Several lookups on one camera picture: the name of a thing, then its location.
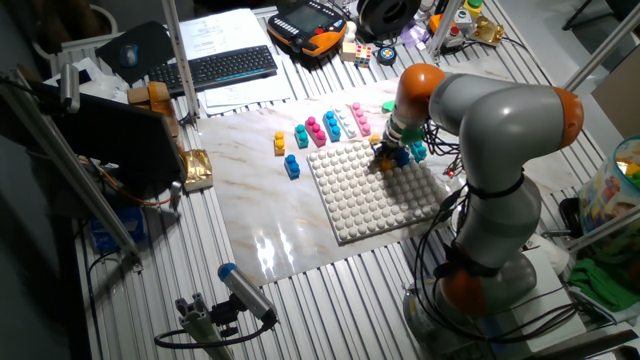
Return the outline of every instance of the document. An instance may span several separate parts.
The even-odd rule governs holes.
[[[250,9],[238,9],[180,23],[187,59],[270,45],[258,19]]]

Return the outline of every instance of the cyan lego brick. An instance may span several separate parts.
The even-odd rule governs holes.
[[[309,135],[307,135],[304,125],[296,126],[293,136],[296,138],[299,149],[306,149],[309,146]]]
[[[409,150],[411,150],[411,154],[413,154],[413,158],[417,163],[427,157],[427,148],[424,147],[424,143],[422,141],[416,141],[409,145]]]
[[[284,158],[284,168],[287,169],[289,180],[294,180],[300,177],[300,165],[298,165],[294,155],[287,155],[287,157]]]
[[[338,121],[336,120],[333,111],[327,111],[327,113],[322,117],[322,121],[324,122],[324,127],[329,133],[329,139],[331,142],[340,141],[340,126],[338,126]]]

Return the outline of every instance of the marble tabletop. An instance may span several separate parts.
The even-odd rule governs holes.
[[[443,66],[447,72],[473,73],[508,80],[504,67],[490,59]],[[256,285],[264,285],[334,261],[369,251],[409,236],[406,229],[377,235],[339,246],[308,168],[306,156],[318,151],[310,141],[300,150],[293,136],[296,125],[309,116],[317,120],[331,108],[348,108],[360,102],[371,124],[372,134],[382,134],[388,114],[382,103],[395,98],[397,80],[378,82],[322,97],[260,109],[233,116],[203,119],[199,132],[203,148],[213,166],[214,187],[233,248],[236,263]],[[276,131],[285,134],[286,154],[294,154],[300,178],[290,181],[284,157],[274,155]],[[357,136],[322,149],[361,141]],[[434,174],[441,174],[451,158],[427,156]],[[565,159],[554,153],[529,161],[525,173],[542,194],[556,192],[579,183]],[[449,187],[461,179],[441,181]]]

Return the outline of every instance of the table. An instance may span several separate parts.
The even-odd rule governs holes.
[[[483,12],[504,24],[509,37],[523,42],[496,0],[485,1]],[[263,28],[273,14],[275,8],[256,11]],[[66,44],[52,61],[54,74],[61,64],[84,57],[92,58],[103,71],[110,73],[108,66],[95,56],[95,48],[108,39]],[[416,49],[399,46],[397,50],[399,57],[393,67],[381,67],[372,61],[370,69],[344,66],[335,58],[313,60],[305,67],[281,55],[295,99],[302,100],[393,79],[407,66],[425,61]],[[456,55],[445,56],[442,65],[457,66],[484,58],[501,63],[503,72],[513,81],[550,84],[544,69],[526,51],[507,43],[495,50],[474,45]],[[185,111],[183,99],[175,105],[181,112]],[[225,115],[277,105],[279,103],[259,103]],[[183,130],[187,148],[201,148],[196,130],[189,126]],[[584,130],[573,145],[559,154],[578,183],[586,182],[604,159],[604,154]],[[543,197],[539,231],[562,227],[557,204],[565,197],[575,196],[576,190],[573,186]],[[199,350],[174,352],[157,348],[153,336],[179,329],[175,299],[189,299],[192,293],[201,292],[208,305],[212,305],[228,298],[228,290],[218,281],[216,272],[220,264],[236,259],[218,199],[216,188],[183,196],[180,218],[176,218],[168,206],[145,210],[151,239],[140,246],[145,268],[142,273],[133,273],[126,266],[120,268],[112,261],[98,264],[89,279],[81,271],[94,359],[100,359],[101,355],[104,359],[206,358]],[[82,234],[76,240],[81,269],[86,269],[99,256],[88,245],[87,235]],[[410,241],[393,243],[262,286],[266,296],[275,303],[281,323],[273,332],[232,346],[236,358],[420,358],[422,350],[402,316],[404,287],[413,281],[404,257],[415,258],[416,245]],[[443,261],[444,254],[438,246],[429,250],[426,262],[432,269]],[[93,303],[88,296],[89,286],[94,291]],[[238,325],[242,335],[258,328],[253,317],[247,314],[240,316]],[[470,358],[468,351],[477,352],[479,358],[490,358],[483,346],[456,357]]]

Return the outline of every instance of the floor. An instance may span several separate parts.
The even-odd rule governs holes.
[[[574,31],[563,31],[566,20],[582,3],[583,0],[500,1],[557,86],[565,84],[619,24],[613,17],[607,17]],[[595,0],[577,21],[609,11],[604,0]],[[590,94],[636,44],[637,39],[628,36],[603,63],[604,66],[598,67],[577,90],[585,108],[585,127],[605,154],[612,152],[622,137]]]

